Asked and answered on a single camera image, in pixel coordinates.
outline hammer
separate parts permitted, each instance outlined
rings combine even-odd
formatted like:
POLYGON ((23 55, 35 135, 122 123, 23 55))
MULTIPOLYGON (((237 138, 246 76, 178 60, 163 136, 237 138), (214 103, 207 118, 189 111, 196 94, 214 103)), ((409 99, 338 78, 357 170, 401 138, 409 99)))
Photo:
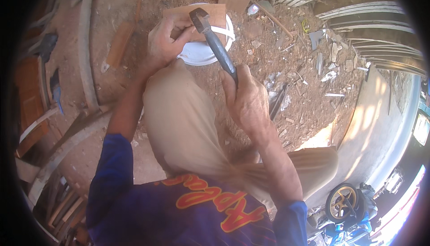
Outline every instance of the hammer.
POLYGON ((208 22, 209 14, 202 8, 197 8, 190 12, 191 21, 199 33, 203 33, 206 37, 209 47, 212 49, 221 67, 228 72, 234 79, 236 87, 238 85, 236 68, 227 54, 218 36, 211 29, 208 22))

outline beige pants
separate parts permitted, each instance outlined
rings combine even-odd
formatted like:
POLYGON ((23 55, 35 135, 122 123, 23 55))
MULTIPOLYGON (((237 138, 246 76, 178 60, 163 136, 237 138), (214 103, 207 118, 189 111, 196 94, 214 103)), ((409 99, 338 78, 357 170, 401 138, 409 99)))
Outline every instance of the beige pants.
MULTIPOLYGON (((154 155, 169 175, 191 172, 228 181, 274 209, 263 163, 233 165, 218 143, 215 109, 182 59, 148 80, 144 121, 154 155)), ((335 147, 290 152, 306 200, 336 174, 335 147)))

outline plastic bottle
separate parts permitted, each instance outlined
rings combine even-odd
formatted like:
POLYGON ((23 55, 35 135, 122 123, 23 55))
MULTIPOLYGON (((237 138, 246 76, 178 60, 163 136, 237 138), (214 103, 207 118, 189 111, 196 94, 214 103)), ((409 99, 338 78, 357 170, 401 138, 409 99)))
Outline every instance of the plastic bottle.
POLYGON ((257 12, 258 12, 258 6, 256 6, 255 4, 252 4, 248 8, 248 15, 255 15, 257 12))

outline person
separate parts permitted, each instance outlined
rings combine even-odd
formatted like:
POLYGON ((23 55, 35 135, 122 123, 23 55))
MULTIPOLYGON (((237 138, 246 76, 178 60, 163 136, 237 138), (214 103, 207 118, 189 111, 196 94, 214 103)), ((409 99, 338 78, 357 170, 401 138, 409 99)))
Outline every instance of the person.
POLYGON ((269 119, 267 92, 247 65, 238 87, 219 71, 234 122, 262 163, 223 154, 215 110, 182 59, 196 30, 187 15, 163 18, 148 35, 146 59, 118 102, 92 180, 86 224, 100 245, 306 245, 304 203, 336 174, 332 147, 287 153, 269 119), (183 30, 176 40, 172 30, 183 30), (144 123, 167 179, 133 185, 130 142, 144 123), (277 210, 274 221, 267 210, 277 210))

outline hand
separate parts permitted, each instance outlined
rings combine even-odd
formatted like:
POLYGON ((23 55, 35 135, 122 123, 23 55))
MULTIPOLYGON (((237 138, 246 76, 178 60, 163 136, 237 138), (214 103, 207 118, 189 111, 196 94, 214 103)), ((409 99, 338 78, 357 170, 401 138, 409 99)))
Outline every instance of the hand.
POLYGON ((219 71, 227 109, 233 121, 245 131, 251 141, 258 142, 272 125, 267 91, 252 77, 247 65, 237 66, 236 71, 239 80, 237 91, 233 78, 226 71, 219 71))
POLYGON ((196 30, 190 16, 186 14, 173 14, 164 17, 148 34, 147 62, 151 68, 158 71, 174 60, 184 45, 190 40, 191 34, 196 30), (176 39, 170 37, 172 30, 183 30, 176 39))

